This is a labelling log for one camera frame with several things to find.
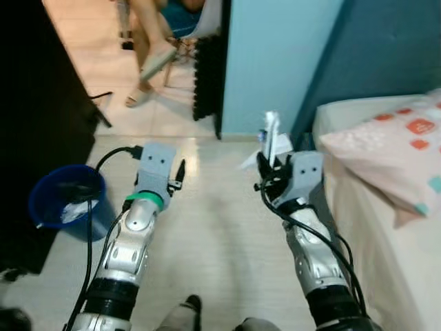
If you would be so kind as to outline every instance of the floor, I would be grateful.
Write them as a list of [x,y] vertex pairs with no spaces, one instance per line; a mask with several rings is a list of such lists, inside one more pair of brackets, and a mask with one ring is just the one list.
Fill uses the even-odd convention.
[[[112,148],[146,140],[99,136],[90,164]],[[204,330],[232,330],[250,316],[269,319],[282,330],[314,330],[281,222],[253,190],[256,169],[238,170],[258,144],[203,138],[155,141],[179,149],[175,163],[185,158],[187,175],[183,190],[159,216],[132,330],[153,330],[191,293],[202,296]],[[117,210],[133,189],[136,167],[136,161],[118,154],[103,168]],[[94,244],[95,262],[101,245]],[[10,285],[4,304],[28,312],[34,331],[61,330],[81,287],[85,253],[84,243],[60,232],[43,274]]]
[[134,53],[122,50],[116,3],[110,0],[44,0],[44,4],[89,95],[113,91],[102,111],[113,128],[97,134],[155,137],[213,137],[212,118],[192,118],[193,63],[175,63],[164,87],[164,72],[150,83],[152,99],[135,109],[124,100],[138,81]]

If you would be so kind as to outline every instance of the pink pillowcase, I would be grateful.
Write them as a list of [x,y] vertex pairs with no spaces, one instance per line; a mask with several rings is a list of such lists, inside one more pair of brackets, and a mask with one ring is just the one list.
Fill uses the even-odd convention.
[[441,210],[441,88],[320,140],[347,168],[401,208],[399,222]]

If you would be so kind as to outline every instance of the white bedsheet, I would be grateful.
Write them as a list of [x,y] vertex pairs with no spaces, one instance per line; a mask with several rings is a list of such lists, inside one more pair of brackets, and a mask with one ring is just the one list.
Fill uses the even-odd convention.
[[[321,106],[314,140],[414,98],[340,101]],[[394,209],[333,157],[325,162],[329,208],[351,244],[369,313],[384,331],[440,331],[441,214],[394,228]]]

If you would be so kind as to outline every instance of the light blue wall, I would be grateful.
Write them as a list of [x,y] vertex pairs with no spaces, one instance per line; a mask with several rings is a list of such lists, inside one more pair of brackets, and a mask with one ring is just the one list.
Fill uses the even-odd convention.
[[233,0],[223,133],[256,133],[278,110],[289,132],[342,0]]

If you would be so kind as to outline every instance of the blue bucket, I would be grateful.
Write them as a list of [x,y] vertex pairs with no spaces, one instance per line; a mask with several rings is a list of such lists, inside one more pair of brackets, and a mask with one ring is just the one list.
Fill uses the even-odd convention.
[[60,229],[82,241],[88,240],[88,214],[63,223],[63,210],[69,201],[61,192],[61,185],[96,186],[99,190],[96,205],[92,206],[92,240],[102,239],[110,229],[115,212],[106,195],[104,178],[95,169],[83,164],[67,165],[44,176],[31,191],[28,209],[37,228]]

